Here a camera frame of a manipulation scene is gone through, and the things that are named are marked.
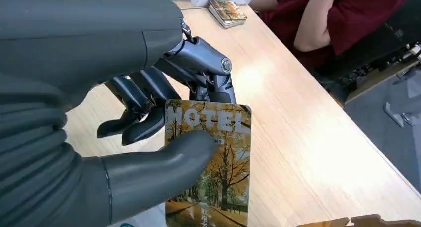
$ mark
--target wooden table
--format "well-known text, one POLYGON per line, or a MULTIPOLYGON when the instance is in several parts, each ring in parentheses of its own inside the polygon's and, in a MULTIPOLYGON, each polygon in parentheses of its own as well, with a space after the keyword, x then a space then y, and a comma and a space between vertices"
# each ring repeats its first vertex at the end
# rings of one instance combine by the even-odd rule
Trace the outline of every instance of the wooden table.
MULTIPOLYGON (((421 221, 421 196, 249 7, 224 30, 206 9, 184 10, 192 32, 233 62, 238 103, 253 110, 249 226, 296 226, 378 213, 421 221)), ((187 89, 172 82, 182 97, 187 89)), ((68 141, 83 156, 154 151, 161 130, 130 146, 96 138, 123 106, 104 87, 68 113, 68 141)))

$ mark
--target robotic arm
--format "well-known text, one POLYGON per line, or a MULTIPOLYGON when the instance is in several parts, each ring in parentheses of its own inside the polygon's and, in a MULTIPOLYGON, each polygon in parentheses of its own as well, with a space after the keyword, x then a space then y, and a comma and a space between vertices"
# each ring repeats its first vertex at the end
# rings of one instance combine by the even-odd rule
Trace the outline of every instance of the robotic arm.
POLYGON ((65 112, 105 83, 125 105, 98 136, 129 144, 164 123, 166 99, 235 102, 231 62, 165 0, 0 0, 0 226, 106 226, 189 188, 216 146, 189 132, 153 153, 80 157, 65 112), (187 39, 182 39, 182 32, 187 39))

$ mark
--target autumn tree illustration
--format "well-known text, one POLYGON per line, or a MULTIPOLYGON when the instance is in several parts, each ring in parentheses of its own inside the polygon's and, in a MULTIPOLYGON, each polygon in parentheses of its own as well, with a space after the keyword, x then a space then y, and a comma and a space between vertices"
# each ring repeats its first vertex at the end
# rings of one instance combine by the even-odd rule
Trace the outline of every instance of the autumn tree illustration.
POLYGON ((191 127, 186 124, 185 119, 193 120, 195 117, 183 116, 183 122, 177 123, 172 120, 171 123, 166 123, 165 132, 167 133, 167 142, 177 138, 181 134, 193 129, 204 129, 211 133, 216 139, 223 142, 218 144, 219 150, 211 160, 210 164, 205 169, 200 180, 198 180, 186 194, 192 199, 198 200, 199 191, 202 190, 202 195, 205 195, 206 201, 218 207, 221 199, 220 207, 222 210, 229 208, 229 202, 237 203, 238 198, 235 195, 242 196, 248 187, 248 177, 250 175, 250 133, 236 132, 235 115, 240 114, 241 125, 244 129, 251 127, 251 111, 247 106, 238 106, 230 104, 214 104, 197 102, 190 104, 182 101, 171 101, 166 108, 172 108, 176 112, 176 107, 181 107, 184 114, 187 109, 195 109, 199 115, 199 123, 196 127, 191 127), (206 115, 202 114, 203 110, 213 110, 215 115, 211 120, 207 120, 206 115), (231 127, 230 131, 220 130, 218 128, 217 112, 225 111, 232 112, 232 121, 227 126, 231 127))

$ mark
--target yellow leaves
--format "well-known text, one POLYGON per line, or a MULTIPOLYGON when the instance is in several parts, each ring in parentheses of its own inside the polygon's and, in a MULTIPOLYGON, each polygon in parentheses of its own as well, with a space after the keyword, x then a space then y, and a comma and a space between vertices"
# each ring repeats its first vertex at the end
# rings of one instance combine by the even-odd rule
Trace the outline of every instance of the yellow leaves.
POLYGON ((214 190, 221 190, 224 185, 231 188, 236 195, 243 195, 248 188, 250 173, 250 108, 237 104, 184 100, 171 100, 166 105, 166 108, 174 111, 178 107, 181 107, 181 122, 174 119, 169 123, 166 119, 166 142, 190 130, 207 130, 219 142, 218 152, 203 173, 206 176, 204 179, 212 183, 214 190), (222 114, 225 115, 224 120, 219 117, 222 114))

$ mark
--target person's arm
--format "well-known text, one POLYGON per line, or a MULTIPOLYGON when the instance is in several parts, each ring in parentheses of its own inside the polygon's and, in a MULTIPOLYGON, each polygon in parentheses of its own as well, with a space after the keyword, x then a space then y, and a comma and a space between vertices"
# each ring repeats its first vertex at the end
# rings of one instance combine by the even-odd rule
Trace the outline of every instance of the person's arm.
POLYGON ((330 44, 327 20, 333 1, 310 0, 308 2, 294 40, 296 49, 309 52, 330 44))
POLYGON ((249 6, 254 11, 269 12, 273 11, 278 5, 277 0, 251 0, 249 6))

